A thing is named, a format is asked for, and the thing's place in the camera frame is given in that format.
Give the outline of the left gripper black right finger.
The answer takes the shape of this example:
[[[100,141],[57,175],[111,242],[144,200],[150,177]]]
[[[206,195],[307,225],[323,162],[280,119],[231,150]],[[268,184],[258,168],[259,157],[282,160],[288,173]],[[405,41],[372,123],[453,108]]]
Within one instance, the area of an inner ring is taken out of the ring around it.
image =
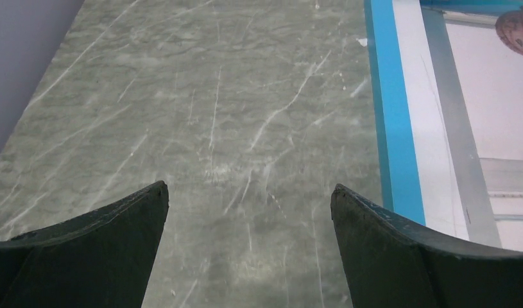
[[[354,307],[523,307],[523,252],[443,234],[341,184],[330,209]]]

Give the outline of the blue wooden picture frame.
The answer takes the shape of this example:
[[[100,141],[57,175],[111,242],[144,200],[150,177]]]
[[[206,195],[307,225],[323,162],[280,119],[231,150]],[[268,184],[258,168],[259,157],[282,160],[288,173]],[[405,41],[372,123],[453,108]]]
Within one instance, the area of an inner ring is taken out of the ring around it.
[[[523,1],[366,1],[387,209],[457,237],[523,230]]]

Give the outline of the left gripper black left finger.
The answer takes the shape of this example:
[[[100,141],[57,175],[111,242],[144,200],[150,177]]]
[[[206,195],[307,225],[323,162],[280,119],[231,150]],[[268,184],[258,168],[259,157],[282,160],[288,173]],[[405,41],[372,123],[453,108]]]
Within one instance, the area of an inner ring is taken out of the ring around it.
[[[155,182],[75,218],[0,241],[0,307],[140,307],[169,210]]]

